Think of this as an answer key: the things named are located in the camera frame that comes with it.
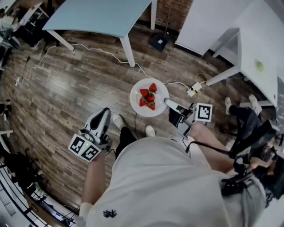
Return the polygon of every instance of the wooden floor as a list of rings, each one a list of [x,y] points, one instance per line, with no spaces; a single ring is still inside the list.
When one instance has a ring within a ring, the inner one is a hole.
[[[194,76],[199,72],[211,78],[230,67],[210,54],[201,59],[174,49],[172,43],[160,53],[148,44],[151,34],[148,28],[135,26],[129,34],[130,43],[135,61],[148,75],[164,83],[180,81],[193,85]],[[65,32],[63,37],[70,43],[83,43],[89,48],[110,51],[126,61],[121,43],[114,37],[84,32]],[[100,51],[76,46],[72,52],[60,45],[50,49],[41,67],[33,69],[31,78],[15,88],[15,80],[18,77],[28,78],[31,68],[41,61],[43,46],[42,42],[32,50],[23,43],[20,51],[13,52],[1,76],[1,99],[12,99],[13,114],[9,127],[14,130],[10,140],[15,150],[22,152],[28,147],[30,156],[39,159],[37,165],[49,180],[49,192],[62,204],[78,207],[87,163],[67,149],[73,134],[84,125],[89,115],[102,107],[121,114],[134,128],[135,112],[130,106],[129,93],[145,75],[139,67],[120,64],[114,57]],[[213,104],[214,124],[209,127],[223,143],[227,138],[218,133],[217,125],[229,122],[225,115],[225,97],[230,96],[235,103],[247,102],[250,93],[264,99],[254,86],[240,79],[204,87],[193,98],[187,95],[183,86],[167,85],[167,88],[170,98],[183,106],[192,102]],[[154,118],[138,116],[140,137],[144,136],[146,125],[152,125],[158,136],[176,136],[175,128],[168,122],[168,110]],[[114,141],[113,148],[116,148],[119,131],[113,123],[108,134]],[[106,157],[108,183],[113,162],[114,154],[111,153]]]

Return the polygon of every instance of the plate of strawberries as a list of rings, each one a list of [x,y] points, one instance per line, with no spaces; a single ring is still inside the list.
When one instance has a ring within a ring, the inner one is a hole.
[[[143,117],[155,117],[166,109],[164,99],[169,97],[166,86],[159,80],[147,78],[137,82],[130,92],[130,103]]]

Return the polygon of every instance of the white plate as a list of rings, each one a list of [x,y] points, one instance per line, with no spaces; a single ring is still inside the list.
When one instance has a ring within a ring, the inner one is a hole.
[[[155,83],[157,86],[157,92],[155,95],[156,109],[151,110],[147,106],[139,106],[139,101],[142,95],[140,89],[149,89],[150,85]],[[164,99],[169,97],[169,92],[166,86],[159,80],[147,78],[138,81],[130,92],[130,103],[136,113],[143,117],[155,117],[161,114],[166,109]]]

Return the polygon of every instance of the green ball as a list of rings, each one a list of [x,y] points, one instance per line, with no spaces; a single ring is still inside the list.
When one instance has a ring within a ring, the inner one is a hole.
[[[259,72],[262,72],[264,70],[264,64],[262,62],[257,61],[256,68]]]

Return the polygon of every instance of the white t-shirt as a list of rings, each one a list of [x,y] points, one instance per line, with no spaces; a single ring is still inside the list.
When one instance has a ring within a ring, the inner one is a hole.
[[[11,16],[4,16],[0,19],[0,31],[13,30],[15,32],[19,27],[20,24]]]
[[[224,178],[196,166],[175,141],[143,138],[121,152],[109,188],[95,205],[82,204],[81,220],[86,227],[252,226],[264,209],[262,186],[224,198]]]

